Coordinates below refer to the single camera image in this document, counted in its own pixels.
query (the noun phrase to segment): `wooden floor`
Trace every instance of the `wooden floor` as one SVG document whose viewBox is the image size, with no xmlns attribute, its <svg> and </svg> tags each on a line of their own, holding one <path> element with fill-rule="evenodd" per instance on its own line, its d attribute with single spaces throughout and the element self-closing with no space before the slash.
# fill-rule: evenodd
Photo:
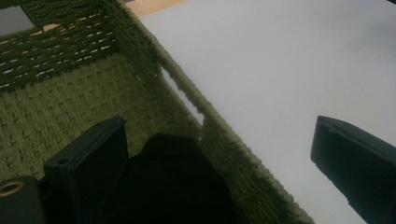
<svg viewBox="0 0 396 224">
<path fill-rule="evenodd" d="M 126 6 L 130 8 L 136 16 L 143 17 L 150 13 L 173 7 L 187 1 L 189 0 L 134 0 L 127 2 Z"/>
</svg>

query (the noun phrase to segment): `gold circular ring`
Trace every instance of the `gold circular ring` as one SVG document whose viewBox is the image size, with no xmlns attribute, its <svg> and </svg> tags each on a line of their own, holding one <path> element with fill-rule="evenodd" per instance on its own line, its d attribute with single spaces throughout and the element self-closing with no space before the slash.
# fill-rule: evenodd
<svg viewBox="0 0 396 224">
<path fill-rule="evenodd" d="M 20 191 L 24 186 L 24 183 L 21 181 L 12 181 L 9 183 L 6 183 L 3 186 L 0 186 L 0 197 L 6 197 L 10 194 L 13 194 L 15 192 Z"/>
</svg>

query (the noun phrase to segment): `white table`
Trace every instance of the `white table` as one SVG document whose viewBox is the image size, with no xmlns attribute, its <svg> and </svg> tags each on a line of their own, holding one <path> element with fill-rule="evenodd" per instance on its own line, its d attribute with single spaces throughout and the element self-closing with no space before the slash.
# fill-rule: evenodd
<svg viewBox="0 0 396 224">
<path fill-rule="evenodd" d="M 318 224 L 364 223 L 309 155 L 317 115 L 396 146 L 396 5 L 191 0 L 142 21 Z"/>
</svg>

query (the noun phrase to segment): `wicker basket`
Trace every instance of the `wicker basket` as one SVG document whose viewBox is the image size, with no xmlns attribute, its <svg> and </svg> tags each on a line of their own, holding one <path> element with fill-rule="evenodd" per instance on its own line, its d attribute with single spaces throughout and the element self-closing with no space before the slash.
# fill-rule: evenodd
<svg viewBox="0 0 396 224">
<path fill-rule="evenodd" d="M 121 1 L 0 0 L 0 8 L 13 6 L 35 28 L 0 36 L 0 181 L 41 178 L 58 150 L 94 123 L 123 116 L 131 156 L 155 133 L 199 139 L 243 223 L 313 223 Z M 49 24 L 56 27 L 44 32 Z"/>
</svg>

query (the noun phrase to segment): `black fabric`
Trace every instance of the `black fabric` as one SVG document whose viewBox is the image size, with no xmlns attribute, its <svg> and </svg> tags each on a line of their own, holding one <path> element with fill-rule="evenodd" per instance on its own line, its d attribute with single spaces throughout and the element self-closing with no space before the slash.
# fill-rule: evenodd
<svg viewBox="0 0 396 224">
<path fill-rule="evenodd" d="M 151 137 L 103 204 L 98 224 L 238 223 L 222 177 L 189 137 Z"/>
</svg>

